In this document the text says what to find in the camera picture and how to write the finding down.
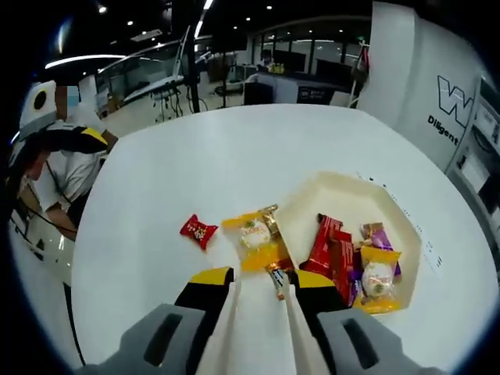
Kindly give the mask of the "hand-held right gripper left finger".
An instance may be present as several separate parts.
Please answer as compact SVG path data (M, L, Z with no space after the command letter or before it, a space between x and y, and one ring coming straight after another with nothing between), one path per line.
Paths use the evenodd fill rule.
M196 374L208 359L213 368L220 345L213 337L234 284L222 267L194 275L172 304L163 303L124 332L118 350L76 374Z

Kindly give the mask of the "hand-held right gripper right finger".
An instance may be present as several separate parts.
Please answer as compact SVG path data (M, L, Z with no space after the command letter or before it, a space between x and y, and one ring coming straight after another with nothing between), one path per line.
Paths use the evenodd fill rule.
M424 367L403 351L402 340L392 330L361 309L349 309L333 281L317 273L291 273L294 296L313 342L293 338L294 349L314 351L329 374L443 374Z

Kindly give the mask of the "person's left hand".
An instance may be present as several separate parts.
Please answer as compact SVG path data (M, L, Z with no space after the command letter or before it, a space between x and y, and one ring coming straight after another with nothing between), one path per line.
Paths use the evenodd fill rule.
M25 177L30 180L38 180L44 168L44 164L48 158L48 154L40 154L26 169Z

